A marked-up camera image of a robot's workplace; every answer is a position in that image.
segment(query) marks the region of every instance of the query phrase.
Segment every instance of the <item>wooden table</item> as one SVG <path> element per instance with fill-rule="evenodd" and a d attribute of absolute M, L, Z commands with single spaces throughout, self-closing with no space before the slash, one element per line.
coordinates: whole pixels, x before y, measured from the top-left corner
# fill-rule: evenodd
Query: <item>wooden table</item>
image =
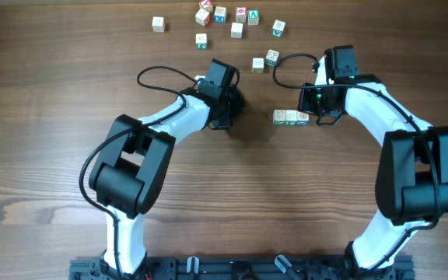
<path fill-rule="evenodd" d="M 0 7 L 0 279 L 63 279 L 68 263 L 106 248 L 104 214 L 83 201 L 77 180 L 115 117 L 147 116 L 172 103 L 136 75 L 167 65 L 204 75 L 212 58 L 241 70 L 248 108 L 230 131 L 205 129 L 173 152 L 147 215 L 151 256 L 341 254 L 376 211 L 380 147 L 350 117 L 334 127 L 272 125 L 295 108 L 298 90 L 276 86 L 254 57 L 353 44 L 363 73 L 375 73 L 417 116 L 448 125 L 448 2 L 219 2 L 224 25 L 194 20 L 196 1 Z M 260 9 L 259 26 L 230 38 L 238 5 Z M 153 33 L 164 16 L 165 33 Z M 271 35 L 286 21 L 283 38 Z M 197 51 L 196 33 L 211 47 Z M 313 81 L 303 58 L 285 64 L 285 83 Z M 184 89 L 171 72 L 143 81 Z M 418 279 L 448 279 L 448 214 L 403 250 Z"/>

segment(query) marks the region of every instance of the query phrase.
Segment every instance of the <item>wood grain surface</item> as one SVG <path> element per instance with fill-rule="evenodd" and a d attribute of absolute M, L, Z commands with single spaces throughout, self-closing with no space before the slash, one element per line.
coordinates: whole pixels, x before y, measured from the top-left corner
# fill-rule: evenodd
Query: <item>wood grain surface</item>
<path fill-rule="evenodd" d="M 0 6 L 0 279 L 64 279 L 68 263 L 106 248 L 103 213 L 83 201 L 80 167 L 115 117 L 142 117 L 172 103 L 136 75 L 167 65 L 204 75 L 212 58 L 241 71 L 249 103 L 230 131 L 194 133 L 174 150 L 162 193 L 147 215 L 151 256 L 341 254 L 376 211 L 380 147 L 356 120 L 334 127 L 273 126 L 274 109 L 295 108 L 298 90 L 251 73 L 253 57 L 354 44 L 411 112 L 448 125 L 448 2 L 215 1 L 261 11 L 242 40 L 224 25 L 194 21 L 196 1 Z M 153 33 L 164 16 L 165 33 Z M 275 19 L 286 21 L 273 37 Z M 210 49 L 197 51 L 196 33 Z M 289 84 L 313 81 L 299 58 L 282 67 Z M 149 84 L 184 89 L 170 72 Z M 418 279 L 448 279 L 448 214 L 403 250 Z"/>

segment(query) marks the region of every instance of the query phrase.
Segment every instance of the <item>black mounting base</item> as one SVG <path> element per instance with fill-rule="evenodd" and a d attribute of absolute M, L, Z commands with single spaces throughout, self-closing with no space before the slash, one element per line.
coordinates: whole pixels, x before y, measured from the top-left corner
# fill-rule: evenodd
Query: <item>black mounting base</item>
<path fill-rule="evenodd" d="M 344 274 L 345 258 L 342 255 L 289 258 L 288 261 L 295 273 L 283 273 L 274 258 L 199 259 L 199 264 L 191 266 L 191 270 L 198 273 L 187 273 L 186 259 L 147 257 L 145 273 L 136 280 L 353 280 Z M 71 261 L 68 280 L 114 280 L 101 272 L 100 262 L 100 258 Z M 363 279 L 415 280 L 412 257 L 397 256 L 384 275 Z"/>

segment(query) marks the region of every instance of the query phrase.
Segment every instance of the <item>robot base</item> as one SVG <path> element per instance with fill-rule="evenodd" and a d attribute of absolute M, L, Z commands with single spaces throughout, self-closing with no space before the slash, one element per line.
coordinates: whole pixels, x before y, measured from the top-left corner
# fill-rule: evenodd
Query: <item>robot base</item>
<path fill-rule="evenodd" d="M 144 272 L 135 280 L 353 280 L 346 274 L 343 255 L 310 258 L 291 258 L 291 268 L 283 273 L 274 258 L 190 259 L 147 257 Z M 90 261 L 71 261 L 68 280 L 114 280 L 115 270 L 104 274 L 105 262 L 100 258 Z M 368 275 L 367 280 L 415 280 L 411 256 L 396 256 L 391 267 L 380 275 Z"/>

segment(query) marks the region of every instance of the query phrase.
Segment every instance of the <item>wooden tabletop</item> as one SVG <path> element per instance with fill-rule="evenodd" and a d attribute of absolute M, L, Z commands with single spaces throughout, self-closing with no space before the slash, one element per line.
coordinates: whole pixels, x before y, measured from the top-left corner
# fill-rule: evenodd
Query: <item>wooden tabletop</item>
<path fill-rule="evenodd" d="M 252 58 L 353 44 L 362 73 L 374 73 L 411 112 L 448 125 L 448 2 L 215 2 L 226 24 L 194 20 L 197 1 L 0 7 L 0 279 L 63 279 L 68 263 L 106 248 L 104 214 L 78 189 L 79 170 L 120 114 L 148 116 L 174 95 L 137 85 L 166 65 L 204 75 L 212 58 L 241 71 L 248 107 L 230 131 L 205 129 L 173 151 L 147 215 L 151 256 L 342 254 L 376 211 L 380 146 L 355 119 L 334 127 L 272 125 L 274 109 L 296 108 L 299 90 L 274 84 Z M 260 25 L 230 37 L 234 7 L 260 10 Z M 165 33 L 153 33 L 163 16 Z M 273 37 L 275 19 L 286 22 Z M 207 33 L 199 51 L 194 35 Z M 278 78 L 312 82 L 299 58 Z M 181 90 L 189 81 L 153 71 L 143 81 Z M 448 279 L 448 214 L 403 249 L 418 279 Z"/>

